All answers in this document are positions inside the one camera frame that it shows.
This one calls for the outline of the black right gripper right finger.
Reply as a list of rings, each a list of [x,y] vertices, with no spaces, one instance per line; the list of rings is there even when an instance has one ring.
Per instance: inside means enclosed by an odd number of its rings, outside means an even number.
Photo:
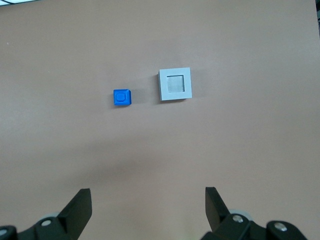
[[[215,187],[205,188],[205,213],[211,231],[203,240],[305,240],[293,224],[272,220],[265,227],[241,213],[231,213]]]

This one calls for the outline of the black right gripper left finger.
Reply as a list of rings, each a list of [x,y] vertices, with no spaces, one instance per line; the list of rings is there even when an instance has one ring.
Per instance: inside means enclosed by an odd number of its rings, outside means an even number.
[[[30,228],[18,232],[13,225],[0,227],[2,240],[77,240],[92,216],[92,196],[83,188],[57,216],[39,220]]]

